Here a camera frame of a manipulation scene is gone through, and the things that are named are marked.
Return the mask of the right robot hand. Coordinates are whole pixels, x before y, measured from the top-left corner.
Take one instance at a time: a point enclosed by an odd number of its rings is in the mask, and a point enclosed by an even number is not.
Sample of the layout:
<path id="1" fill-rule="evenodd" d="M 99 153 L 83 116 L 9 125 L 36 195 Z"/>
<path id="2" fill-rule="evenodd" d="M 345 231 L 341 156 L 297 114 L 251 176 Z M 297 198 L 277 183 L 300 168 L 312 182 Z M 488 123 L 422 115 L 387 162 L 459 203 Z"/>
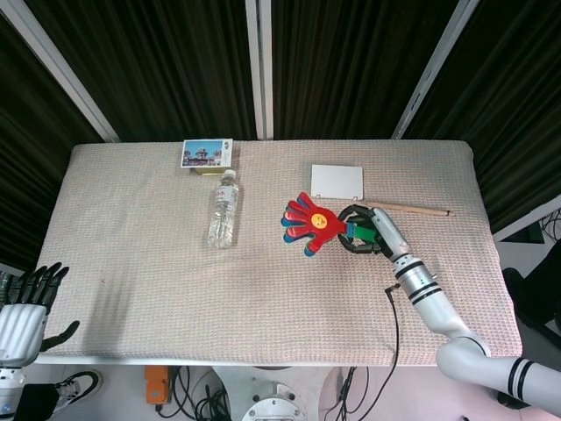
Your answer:
<path id="1" fill-rule="evenodd" d="M 346 232 L 337 238 L 343 248 L 353 254 L 382 253 L 394 263 L 410 253 L 408 242 L 381 208 L 353 204 L 338 215 Z"/>

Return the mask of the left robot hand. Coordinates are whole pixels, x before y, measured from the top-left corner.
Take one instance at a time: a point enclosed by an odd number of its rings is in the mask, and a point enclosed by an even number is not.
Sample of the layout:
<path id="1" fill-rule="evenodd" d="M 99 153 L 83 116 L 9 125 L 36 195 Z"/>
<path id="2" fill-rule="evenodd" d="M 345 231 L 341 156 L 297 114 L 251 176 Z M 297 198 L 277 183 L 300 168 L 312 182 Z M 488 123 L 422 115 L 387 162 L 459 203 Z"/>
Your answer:
<path id="1" fill-rule="evenodd" d="M 1 288 L 1 367 L 22 368 L 40 353 L 69 340 L 80 326 L 75 320 L 55 336 L 46 324 L 62 280 L 69 271 L 60 262 L 10 278 Z"/>

